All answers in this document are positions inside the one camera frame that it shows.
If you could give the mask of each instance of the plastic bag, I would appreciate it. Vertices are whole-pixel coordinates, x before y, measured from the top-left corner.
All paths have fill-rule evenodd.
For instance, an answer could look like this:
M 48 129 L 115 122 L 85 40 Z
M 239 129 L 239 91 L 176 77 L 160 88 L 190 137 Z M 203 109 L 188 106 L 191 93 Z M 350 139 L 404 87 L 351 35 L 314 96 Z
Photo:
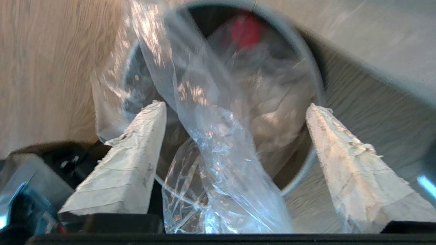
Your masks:
M 102 142 L 119 137 L 143 107 L 164 99 L 157 92 L 139 46 L 132 9 L 139 1 L 124 1 L 124 14 L 110 57 L 102 70 L 91 76 L 96 134 Z M 169 163 L 188 134 L 177 114 L 167 108 L 167 126 L 157 175 L 165 178 Z
M 153 82 L 192 138 L 163 186 L 167 233 L 292 232 L 280 190 L 257 158 L 235 79 L 184 11 L 132 3 Z
M 283 37 L 249 13 L 222 25 L 208 41 L 247 98 L 259 159 L 274 177 L 292 156 L 291 143 L 315 96 L 306 63 L 295 62 L 298 59 Z

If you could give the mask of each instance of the gray bucket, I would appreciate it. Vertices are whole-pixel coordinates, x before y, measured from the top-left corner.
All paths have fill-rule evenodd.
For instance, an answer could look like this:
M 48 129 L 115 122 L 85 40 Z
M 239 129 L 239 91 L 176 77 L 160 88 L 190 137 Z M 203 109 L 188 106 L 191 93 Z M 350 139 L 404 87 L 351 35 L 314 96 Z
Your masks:
M 313 102 L 318 105 L 323 105 L 324 92 L 322 90 L 322 80 L 313 55 L 303 38 L 286 19 L 266 7 L 255 7 L 254 1 L 246 0 L 194 1 L 186 3 L 179 8 L 187 9 L 190 12 L 205 37 L 212 34 L 219 26 L 234 17 L 240 11 L 253 12 L 283 37 L 286 43 L 289 44 L 289 49 L 295 53 L 295 56 L 299 60 L 305 59 L 309 71 L 309 80 L 307 82 L 313 83 L 316 89 Z M 140 50 L 137 51 L 137 54 L 142 58 Z M 273 178 L 274 183 L 281 189 L 283 196 L 288 194 L 300 183 L 309 171 L 316 156 L 306 127 L 302 129 L 301 134 L 293 144 L 295 144 L 295 151 L 293 151 L 292 157 L 281 169 L 279 174 Z M 161 154 L 160 156 L 156 180 L 163 185 L 177 147 L 162 149 L 162 151 L 165 152 L 165 154 Z

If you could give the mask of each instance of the wooden surface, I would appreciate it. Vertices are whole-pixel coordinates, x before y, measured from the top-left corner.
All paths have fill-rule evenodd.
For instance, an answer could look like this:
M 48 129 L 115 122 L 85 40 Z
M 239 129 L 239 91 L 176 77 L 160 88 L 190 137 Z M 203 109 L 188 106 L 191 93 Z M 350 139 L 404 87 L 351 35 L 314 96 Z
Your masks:
M 0 1 L 0 159 L 53 140 L 96 140 L 89 74 L 108 55 L 116 0 Z

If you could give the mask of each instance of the black object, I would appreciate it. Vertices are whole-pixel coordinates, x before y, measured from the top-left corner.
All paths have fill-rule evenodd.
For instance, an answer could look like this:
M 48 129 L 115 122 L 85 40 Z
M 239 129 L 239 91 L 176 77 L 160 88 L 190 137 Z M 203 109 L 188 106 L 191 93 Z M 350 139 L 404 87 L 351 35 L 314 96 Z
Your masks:
M 17 154 L 35 154 L 43 159 L 61 179 L 71 188 L 75 189 L 94 170 L 97 161 L 101 160 L 111 147 L 96 142 L 94 144 L 78 142 L 51 142 L 25 147 L 12 152 L 9 156 Z M 2 171 L 14 172 L 14 169 Z M 6 183 L 0 181 L 0 190 Z
M 162 220 L 164 219 L 164 208 L 162 207 L 162 185 L 154 180 L 153 189 L 151 190 L 150 204 L 148 214 L 156 214 Z
M 436 234 L 436 223 L 416 221 L 391 221 L 382 234 Z
M 27 245 L 284 245 L 284 244 L 435 244 L 434 235 L 49 235 Z
M 9 225 L 0 232 L 0 245 L 23 245 L 32 235 L 23 225 Z
M 155 214 L 71 214 L 64 224 L 67 233 L 164 233 L 162 219 Z
M 0 171 L 3 169 L 5 160 L 0 160 Z

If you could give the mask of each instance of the red object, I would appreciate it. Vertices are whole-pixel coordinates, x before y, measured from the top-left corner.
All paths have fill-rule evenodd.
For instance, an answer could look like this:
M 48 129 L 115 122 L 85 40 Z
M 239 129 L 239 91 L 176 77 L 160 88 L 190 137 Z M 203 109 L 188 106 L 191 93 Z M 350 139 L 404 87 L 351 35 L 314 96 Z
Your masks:
M 239 49 L 252 48 L 262 38 L 262 23 L 255 16 L 242 15 L 233 23 L 230 35 Z
M 61 234 L 66 234 L 67 233 L 67 231 L 65 230 L 65 227 L 63 225 L 61 225 L 61 224 L 58 224 L 57 230 Z

